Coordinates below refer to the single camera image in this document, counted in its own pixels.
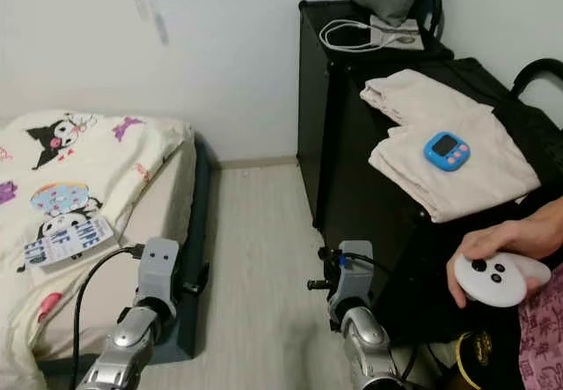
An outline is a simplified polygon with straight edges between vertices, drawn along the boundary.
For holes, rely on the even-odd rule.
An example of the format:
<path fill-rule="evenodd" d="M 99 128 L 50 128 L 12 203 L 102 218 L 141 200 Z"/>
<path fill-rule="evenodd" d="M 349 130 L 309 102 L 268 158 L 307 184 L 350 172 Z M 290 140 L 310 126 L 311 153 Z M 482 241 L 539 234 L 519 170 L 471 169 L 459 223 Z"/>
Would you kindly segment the bare person hand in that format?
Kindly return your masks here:
<path fill-rule="evenodd" d="M 454 298 L 458 308 L 466 307 L 466 295 L 455 277 L 455 265 L 458 260 L 484 260 L 484 258 L 508 250 L 518 254 L 532 254 L 534 242 L 537 239 L 537 224 L 535 221 L 509 220 L 489 228 L 468 232 L 462 238 L 456 252 L 446 262 L 448 291 Z"/>

